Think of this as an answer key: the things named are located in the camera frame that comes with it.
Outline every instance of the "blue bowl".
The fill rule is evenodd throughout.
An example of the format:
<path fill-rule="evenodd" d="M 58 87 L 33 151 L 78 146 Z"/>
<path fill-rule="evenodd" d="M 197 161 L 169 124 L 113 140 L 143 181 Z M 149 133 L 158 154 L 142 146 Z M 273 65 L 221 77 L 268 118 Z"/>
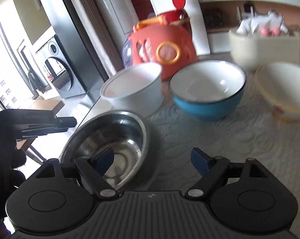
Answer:
<path fill-rule="evenodd" d="M 190 115 L 218 121 L 240 103 L 246 76 L 237 65 L 207 60 L 182 68 L 170 80 L 173 100 Z"/>

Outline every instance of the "washing machine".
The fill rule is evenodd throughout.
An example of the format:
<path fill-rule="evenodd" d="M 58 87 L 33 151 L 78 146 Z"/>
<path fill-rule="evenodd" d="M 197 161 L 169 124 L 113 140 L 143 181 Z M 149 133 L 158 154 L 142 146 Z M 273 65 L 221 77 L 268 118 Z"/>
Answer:
<path fill-rule="evenodd" d="M 57 40 L 54 35 L 36 52 L 42 71 L 62 98 L 85 94 L 88 89 L 80 83 Z"/>

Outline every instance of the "round glass door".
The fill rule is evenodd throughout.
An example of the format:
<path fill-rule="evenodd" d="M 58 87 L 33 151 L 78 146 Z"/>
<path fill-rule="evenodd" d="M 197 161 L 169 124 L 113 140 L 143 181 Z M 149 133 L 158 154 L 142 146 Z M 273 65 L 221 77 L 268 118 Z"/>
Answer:
<path fill-rule="evenodd" d="M 51 76 L 48 78 L 52 81 L 52 84 L 61 91 L 69 91 L 71 84 L 70 73 L 61 61 L 57 58 L 48 58 L 45 61 Z"/>

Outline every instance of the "blue bowl exterior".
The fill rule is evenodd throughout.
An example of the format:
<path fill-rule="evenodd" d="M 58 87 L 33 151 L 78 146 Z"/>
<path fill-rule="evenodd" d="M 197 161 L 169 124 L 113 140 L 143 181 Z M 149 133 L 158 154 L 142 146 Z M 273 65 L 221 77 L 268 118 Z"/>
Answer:
<path fill-rule="evenodd" d="M 184 101 L 176 96 L 173 97 L 178 107 L 186 113 L 202 120 L 218 121 L 235 110 L 243 96 L 244 89 L 228 99 L 215 103 L 193 103 Z"/>

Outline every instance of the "bowl rim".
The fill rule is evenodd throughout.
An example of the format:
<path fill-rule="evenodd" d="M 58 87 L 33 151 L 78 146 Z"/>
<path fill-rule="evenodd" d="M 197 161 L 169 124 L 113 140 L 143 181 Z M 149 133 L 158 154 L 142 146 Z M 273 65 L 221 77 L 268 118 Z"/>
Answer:
<path fill-rule="evenodd" d="M 151 81 L 149 84 L 147 84 L 146 86 L 140 88 L 139 90 L 133 91 L 131 93 L 128 93 L 128 94 L 125 94 L 125 95 L 122 95 L 122 96 L 108 97 L 108 96 L 106 96 L 104 94 L 106 88 L 109 86 L 109 84 L 112 81 L 114 81 L 115 79 L 117 79 L 118 77 L 120 77 L 121 75 L 123 75 L 124 73 L 131 71 L 133 68 L 145 67 L 145 64 L 155 64 L 155 65 L 158 65 L 158 66 L 161 67 L 161 70 L 160 70 L 160 73 L 158 74 L 158 76 L 153 81 Z M 117 99 L 127 98 L 127 97 L 129 97 L 129 96 L 131 96 L 133 94 L 136 94 L 138 92 L 143 91 L 144 89 L 146 89 L 147 87 L 149 87 L 151 84 L 153 84 L 154 82 L 156 82 L 159 78 L 161 78 L 162 71 L 163 71 L 162 65 L 159 64 L 159 63 L 157 63 L 157 62 L 143 62 L 143 63 L 137 64 L 135 66 L 132 66 L 132 67 L 129 67 L 129 68 L 126 68 L 126 69 L 122 69 L 119 72 L 117 72 L 114 76 L 111 76 L 108 80 L 106 80 L 106 82 L 103 84 L 103 86 L 100 89 L 100 96 L 101 96 L 101 98 L 103 98 L 103 99 L 105 99 L 107 101 L 113 101 L 113 100 L 117 100 Z"/>
<path fill-rule="evenodd" d="M 174 93 L 174 92 L 173 92 L 173 89 L 171 88 L 171 80 L 172 80 L 172 78 L 173 78 L 179 71 L 184 70 L 184 69 L 186 69 L 186 68 L 188 68 L 188 67 L 191 67 L 191 66 L 194 65 L 194 64 L 203 63 L 203 62 L 218 62 L 218 63 L 220 63 L 220 62 L 226 62 L 226 63 L 229 63 L 229 64 L 231 64 L 232 66 L 238 68 L 238 70 L 240 70 L 240 71 L 242 72 L 243 76 L 244 76 L 244 83 L 243 83 L 242 87 L 241 87 L 236 93 L 232 94 L 230 97 L 224 98 L 224 99 L 218 100 L 218 101 L 213 101 L 213 102 L 204 102 L 204 101 L 190 100 L 190 99 L 184 98 L 184 97 L 179 96 L 179 95 L 177 95 L 176 93 Z M 170 80 L 169 80 L 169 90 L 171 91 L 172 95 L 175 96 L 175 97 L 177 97 L 178 99 L 181 99 L 181 100 L 183 100 L 183 101 L 185 101 L 185 102 L 188 102 L 188 103 L 194 103 L 194 104 L 204 104 L 204 105 L 208 105 L 208 104 L 215 104 L 215 103 L 219 103 L 219 102 L 222 102 L 222 101 L 229 100 L 229 99 L 231 99 L 232 97 L 236 96 L 237 94 L 239 94 L 240 92 L 243 91 L 243 89 L 244 89 L 244 87 L 245 87 L 245 85 L 246 85 L 246 79 L 247 79 L 247 78 L 246 78 L 246 73 L 245 73 L 245 71 L 244 71 L 241 67 L 239 67 L 238 65 L 236 65 L 236 64 L 234 64 L 234 63 L 232 63 L 232 62 L 230 62 L 230 61 L 226 61 L 226 60 L 203 60 L 203 61 L 198 61 L 198 62 L 194 62 L 194 63 L 192 63 L 192 64 L 189 64 L 189 65 L 187 65 L 187 66 L 181 68 L 179 71 L 177 71 L 173 76 L 171 76 L 171 78 L 170 78 Z"/>
<path fill-rule="evenodd" d="M 145 135 L 144 137 L 144 141 L 142 143 L 142 148 L 141 148 L 141 152 L 143 152 L 141 154 L 141 156 L 138 158 L 136 164 L 134 165 L 133 169 L 130 171 L 129 175 L 127 175 L 120 183 L 118 183 L 116 186 L 114 186 L 113 188 L 116 190 L 121 189 L 122 187 L 124 187 L 135 175 L 136 173 L 139 171 L 139 169 L 141 168 L 141 166 L 143 165 L 143 162 L 146 159 L 146 156 L 148 155 L 148 151 L 149 151 L 149 146 L 150 146 L 150 127 L 147 124 L 146 120 L 141 117 L 140 115 L 138 115 L 135 112 L 132 111 L 128 111 L 128 110 L 110 110 L 107 112 L 104 112 L 102 114 L 99 114 L 95 117 L 93 117 L 92 119 L 88 120 L 86 123 L 84 123 L 82 126 L 80 126 L 68 139 L 66 145 L 64 146 L 60 156 L 58 157 L 59 161 L 61 163 L 64 163 L 65 160 L 65 154 L 66 151 L 69 150 L 69 147 L 71 146 L 71 141 L 74 139 L 75 136 L 78 136 L 78 133 L 88 124 L 92 123 L 93 121 L 95 121 L 98 118 L 101 118 L 103 116 L 106 115 L 110 115 L 110 114 L 120 114 L 120 115 L 127 115 L 130 116 L 132 118 L 134 118 L 140 125 L 143 134 Z"/>
<path fill-rule="evenodd" d="M 270 102 L 272 102 L 274 105 L 281 107 L 282 109 L 284 109 L 285 111 L 288 111 L 290 113 L 294 113 L 294 114 L 300 114 L 300 109 L 286 105 L 285 103 L 279 101 L 278 99 L 276 99 L 274 96 L 270 95 L 262 86 L 260 80 L 259 80 L 259 76 L 260 76 L 260 71 L 266 67 L 269 66 L 270 64 L 273 63 L 287 63 L 290 64 L 292 67 L 297 67 L 300 68 L 300 66 L 298 66 L 297 64 L 294 63 L 290 63 L 290 62 L 280 62 L 280 61 L 275 61 L 275 62 L 271 62 L 271 63 L 266 63 L 261 65 L 255 72 L 254 75 L 254 83 L 256 88 L 258 89 L 259 93 L 264 96 L 265 98 L 267 98 Z"/>

